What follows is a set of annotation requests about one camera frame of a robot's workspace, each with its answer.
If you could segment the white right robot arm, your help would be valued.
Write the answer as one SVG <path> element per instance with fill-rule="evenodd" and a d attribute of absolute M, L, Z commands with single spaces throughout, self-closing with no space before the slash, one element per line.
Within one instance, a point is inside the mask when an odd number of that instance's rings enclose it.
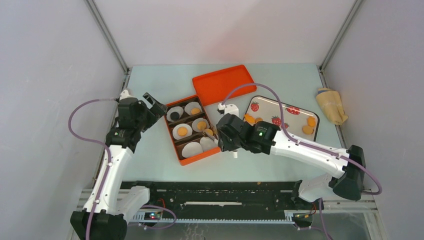
<path fill-rule="evenodd" d="M 295 138 L 273 123 L 260 121 L 251 125 L 229 113 L 219 120 L 216 129 L 222 152 L 244 149 L 253 154 L 284 156 L 324 171 L 311 180 L 296 182 L 290 201 L 297 209 L 332 194 L 351 201 L 362 198 L 365 161 L 361 147 L 333 149 Z"/>

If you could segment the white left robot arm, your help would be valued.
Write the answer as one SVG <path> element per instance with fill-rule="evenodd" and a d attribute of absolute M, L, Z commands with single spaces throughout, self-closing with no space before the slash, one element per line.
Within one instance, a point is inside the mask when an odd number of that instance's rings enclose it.
<path fill-rule="evenodd" d="M 149 93 L 140 100 L 123 90 L 117 102 L 117 117 L 105 141 L 82 137 L 72 129 L 75 113 L 89 104 L 84 102 L 69 116 L 70 133 L 83 141 L 96 143 L 104 148 L 101 168 L 82 210 L 74 211 L 70 217 L 73 230 L 81 240 L 123 240 L 128 224 L 144 206 L 153 208 L 158 202 L 158 194 L 145 186 L 134 186 L 130 192 L 118 200 L 120 187 L 128 163 L 133 158 L 142 133 L 151 128 L 167 113 L 167 106 L 157 101 Z"/>

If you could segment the orange cookie box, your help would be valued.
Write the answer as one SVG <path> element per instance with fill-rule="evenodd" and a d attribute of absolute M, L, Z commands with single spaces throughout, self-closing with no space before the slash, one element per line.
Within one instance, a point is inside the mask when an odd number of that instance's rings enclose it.
<path fill-rule="evenodd" d="M 180 140 L 175 140 L 172 136 L 172 130 L 176 125 L 178 125 L 178 124 L 188 124 L 192 127 L 192 122 L 195 119 L 204 118 L 209 123 L 209 129 L 211 129 L 213 131 L 212 122 L 210 121 L 210 119 L 209 119 L 209 117 L 208 117 L 208 115 L 205 111 L 205 108 L 204 108 L 202 102 L 200 101 L 200 99 L 197 95 L 193 95 L 193 96 L 186 97 L 186 98 L 183 98 L 183 99 L 178 100 L 178 101 L 168 103 L 167 104 L 167 112 L 168 112 L 169 108 L 176 107 L 176 106 L 180 106 L 184 109 L 184 107 L 190 102 L 198 102 L 202 107 L 202 112 L 190 116 L 184 111 L 182 117 L 179 120 L 174 121 L 174 122 L 168 122 L 168 120 L 166 118 L 167 114 L 165 114 L 165 122 L 166 122 L 166 125 L 167 125 L 167 129 L 168 129 L 168 132 L 169 132 L 170 137 L 171 137 L 172 145 L 173 145 L 173 148 L 175 150 L 177 160 L 178 160 L 178 162 L 181 166 L 186 166 L 186 165 L 192 164 L 194 162 L 205 159 L 205 158 L 210 157 L 210 156 L 217 154 L 219 152 L 219 148 L 216 147 L 216 148 L 213 148 L 209 151 L 203 152 L 201 154 L 195 155 L 195 156 L 190 157 L 190 158 L 184 158 L 182 156 L 182 149 L 187 143 L 191 143 L 191 142 L 200 143 L 200 139 L 203 138 L 203 137 L 206 137 L 206 136 L 203 136 L 202 132 L 196 132 L 196 131 L 193 130 L 191 136 L 185 137 L 185 138 L 180 139 Z"/>

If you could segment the clear plastic tongs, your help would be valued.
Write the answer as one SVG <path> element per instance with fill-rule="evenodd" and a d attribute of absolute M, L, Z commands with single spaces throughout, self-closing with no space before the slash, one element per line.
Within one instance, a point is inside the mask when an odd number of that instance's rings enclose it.
<path fill-rule="evenodd" d="M 202 131 L 202 134 L 203 134 L 204 137 L 211 139 L 216 145 L 218 145 L 219 140 L 214 135 L 213 136 L 207 136 L 207 135 L 204 134 L 203 131 Z M 238 151 L 237 150 L 231 151 L 231 153 L 232 153 L 233 158 L 235 158 L 235 159 L 238 158 Z"/>

